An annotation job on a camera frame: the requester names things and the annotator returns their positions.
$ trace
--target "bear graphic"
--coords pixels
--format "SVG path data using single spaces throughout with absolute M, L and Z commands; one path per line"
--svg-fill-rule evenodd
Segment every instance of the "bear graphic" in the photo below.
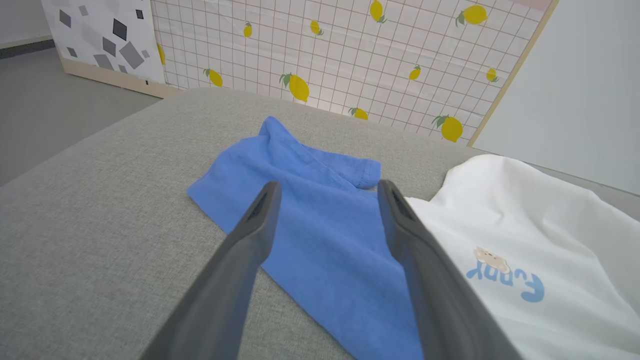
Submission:
M 507 265 L 507 261 L 502 259 L 500 256 L 488 252 L 481 247 L 478 247 L 474 250 L 474 255 L 476 259 L 481 263 L 487 264 L 492 268 L 498 269 L 499 272 L 503 274 L 508 274 L 511 272 L 509 265 Z

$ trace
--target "yellow lemon print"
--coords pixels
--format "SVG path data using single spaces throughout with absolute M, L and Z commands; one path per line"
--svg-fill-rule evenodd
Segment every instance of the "yellow lemon print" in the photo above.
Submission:
M 382 4 L 378 0 L 373 0 L 373 4 L 371 4 L 371 17 L 380 24 L 383 24 L 387 19 L 384 15 L 382 15 Z
M 160 54 L 160 62 L 162 63 L 162 65 L 164 64 L 164 50 L 162 50 L 162 46 L 160 46 L 160 44 L 156 43 L 156 45 L 158 45 L 158 53 Z
M 464 25 L 465 20 L 469 24 L 478 25 L 486 19 L 489 19 L 489 17 L 486 15 L 486 10 L 482 6 L 469 6 L 464 11 L 460 12 L 460 15 L 456 18 L 456 27 L 458 27 L 458 23 Z
M 442 125 L 442 137 L 449 141 L 457 142 L 462 135 L 462 124 L 454 117 L 442 115 L 433 119 L 431 123 L 434 122 L 436 122 L 436 129 Z
M 289 91 L 293 97 L 300 101 L 307 102 L 307 97 L 309 97 L 309 86 L 307 86 L 307 83 L 299 76 L 292 75 L 291 73 L 282 74 L 278 82 L 282 82 L 285 88 L 289 85 Z
M 316 35 L 324 34 L 324 31 L 320 28 L 320 25 L 315 20 L 311 20 L 311 32 Z
M 416 80 L 418 76 L 420 76 L 420 65 L 416 65 L 413 68 L 413 70 L 411 71 L 411 74 L 409 74 L 409 79 Z
M 251 33 L 253 33 L 253 29 L 251 27 L 251 22 L 246 22 L 246 26 L 244 27 L 244 37 L 250 38 Z
M 489 71 L 486 72 L 486 79 L 489 82 L 494 83 L 498 81 L 500 78 L 498 78 L 498 75 L 495 73 L 495 69 L 489 69 Z
M 204 69 L 202 73 L 209 77 L 212 84 L 216 85 L 219 88 L 222 87 L 222 78 L 220 77 L 220 74 L 218 74 L 215 70 Z
M 369 116 L 366 112 L 364 112 L 363 109 L 351 108 L 349 109 L 349 112 L 351 113 L 352 117 L 357 117 L 358 119 L 362 120 L 369 120 Z

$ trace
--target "gray fabric surface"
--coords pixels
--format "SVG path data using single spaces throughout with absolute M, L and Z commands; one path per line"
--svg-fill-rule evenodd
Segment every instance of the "gray fabric surface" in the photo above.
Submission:
M 311 147 L 381 161 L 406 196 L 432 198 L 482 153 L 229 89 L 165 99 L 0 188 L 0 358 L 139 357 L 225 237 L 186 188 L 268 115 Z M 262 270 L 239 357 L 350 358 Z

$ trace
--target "blue shirt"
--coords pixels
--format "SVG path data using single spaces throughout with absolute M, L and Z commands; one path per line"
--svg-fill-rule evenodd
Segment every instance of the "blue shirt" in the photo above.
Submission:
M 380 163 L 297 141 L 273 117 L 223 151 L 187 192 L 226 233 L 260 189 L 282 185 L 271 255 L 262 265 L 359 359 L 422 359 L 401 265 L 392 258 L 375 192 Z

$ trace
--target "lemon patterned wallpaper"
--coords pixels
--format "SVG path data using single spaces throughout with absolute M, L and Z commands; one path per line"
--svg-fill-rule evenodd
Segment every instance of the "lemon patterned wallpaper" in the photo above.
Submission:
M 166 82 L 466 145 L 550 0 L 152 0 Z

